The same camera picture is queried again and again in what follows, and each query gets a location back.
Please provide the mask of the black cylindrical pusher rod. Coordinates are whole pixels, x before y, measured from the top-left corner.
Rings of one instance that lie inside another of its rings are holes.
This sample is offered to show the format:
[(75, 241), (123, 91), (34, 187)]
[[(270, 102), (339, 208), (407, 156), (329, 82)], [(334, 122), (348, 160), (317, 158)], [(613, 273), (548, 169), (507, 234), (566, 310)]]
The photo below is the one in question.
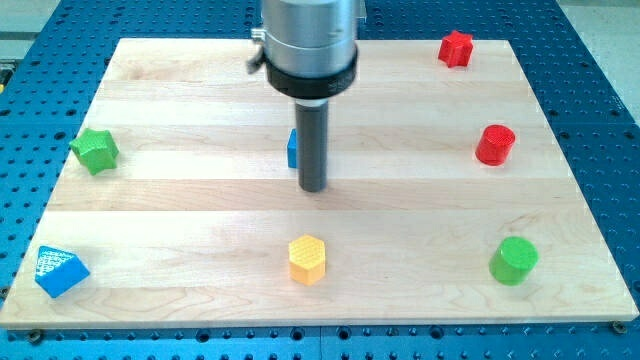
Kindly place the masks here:
[(328, 100), (295, 100), (299, 186), (321, 192), (327, 183)]

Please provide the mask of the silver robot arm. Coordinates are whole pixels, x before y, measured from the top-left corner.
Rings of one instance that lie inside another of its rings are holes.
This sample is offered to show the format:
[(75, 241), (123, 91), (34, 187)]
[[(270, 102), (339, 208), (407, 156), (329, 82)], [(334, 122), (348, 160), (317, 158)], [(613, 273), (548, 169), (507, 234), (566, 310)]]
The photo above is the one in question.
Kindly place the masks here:
[(357, 72), (357, 3), (349, 0), (263, 0), (262, 25), (251, 30), (257, 53), (247, 72), (294, 100), (298, 184), (327, 185), (329, 99), (347, 90)]

